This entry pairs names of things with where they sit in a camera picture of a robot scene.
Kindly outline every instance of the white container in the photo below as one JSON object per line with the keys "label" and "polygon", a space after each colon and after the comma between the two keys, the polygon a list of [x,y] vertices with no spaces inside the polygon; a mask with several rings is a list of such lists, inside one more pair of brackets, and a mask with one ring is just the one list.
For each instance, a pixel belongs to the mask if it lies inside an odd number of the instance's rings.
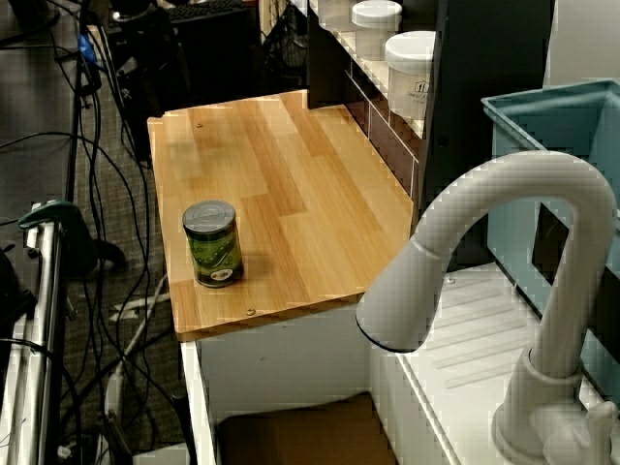
{"label": "white container", "polygon": [[319,25],[330,32],[351,32],[351,9],[357,0],[317,0]]}
{"label": "white container", "polygon": [[387,103],[406,119],[421,120],[426,113],[435,32],[405,32],[386,42],[389,64]]}
{"label": "white container", "polygon": [[398,31],[403,8],[389,0],[366,0],[353,7],[351,19],[356,29],[356,54],[371,61],[384,59],[386,41]]}

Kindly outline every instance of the green label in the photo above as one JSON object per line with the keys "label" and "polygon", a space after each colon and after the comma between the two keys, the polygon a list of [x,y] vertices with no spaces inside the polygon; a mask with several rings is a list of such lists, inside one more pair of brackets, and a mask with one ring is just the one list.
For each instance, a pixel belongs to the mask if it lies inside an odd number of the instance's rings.
{"label": "green label", "polygon": [[196,276],[203,284],[225,284],[238,278],[235,272],[241,266],[241,250],[236,231],[217,240],[188,237],[188,242]]}

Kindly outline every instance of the jar lid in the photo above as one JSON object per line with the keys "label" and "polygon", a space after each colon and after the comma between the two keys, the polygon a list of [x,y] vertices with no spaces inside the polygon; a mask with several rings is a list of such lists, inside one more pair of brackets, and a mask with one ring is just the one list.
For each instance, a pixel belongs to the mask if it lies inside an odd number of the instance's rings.
{"label": "jar lid", "polygon": [[397,31],[403,7],[390,0],[366,0],[353,6],[351,21],[360,27]]}
{"label": "jar lid", "polygon": [[386,42],[389,66],[406,75],[429,75],[435,47],[435,32],[405,32]]}
{"label": "jar lid", "polygon": [[234,221],[234,208],[225,201],[201,201],[183,213],[183,229],[191,236],[211,236]]}

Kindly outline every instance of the wooden shelf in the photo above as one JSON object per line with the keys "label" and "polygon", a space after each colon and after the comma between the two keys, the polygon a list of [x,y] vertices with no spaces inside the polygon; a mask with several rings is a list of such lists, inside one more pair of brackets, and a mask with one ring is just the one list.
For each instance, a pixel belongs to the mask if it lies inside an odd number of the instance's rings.
{"label": "wooden shelf", "polygon": [[[413,203],[343,106],[307,92],[167,112],[148,122],[174,327],[189,341],[355,303],[409,239]],[[237,213],[243,277],[194,279],[181,217]]]}
{"label": "wooden shelf", "polygon": [[[316,0],[308,0],[308,5],[312,11],[318,16],[319,8]],[[372,81],[377,89],[388,99],[388,83],[389,83],[389,65],[387,61],[369,61],[359,58],[356,54],[356,33],[355,32],[339,32],[330,31],[336,41],[351,55],[351,58],[364,71],[368,78]],[[405,122],[414,130],[416,135],[422,139],[424,134],[423,119],[403,118]]]}

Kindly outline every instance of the sink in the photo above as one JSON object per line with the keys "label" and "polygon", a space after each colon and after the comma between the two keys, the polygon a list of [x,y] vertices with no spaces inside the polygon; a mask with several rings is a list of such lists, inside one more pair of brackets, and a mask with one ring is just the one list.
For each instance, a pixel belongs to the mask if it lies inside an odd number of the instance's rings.
{"label": "sink", "polygon": [[[223,420],[321,405],[369,391],[400,465],[508,465],[493,413],[539,320],[495,264],[447,275],[424,344],[373,346],[356,306],[183,343],[200,464],[218,464]],[[580,400],[603,402],[584,380]]]}

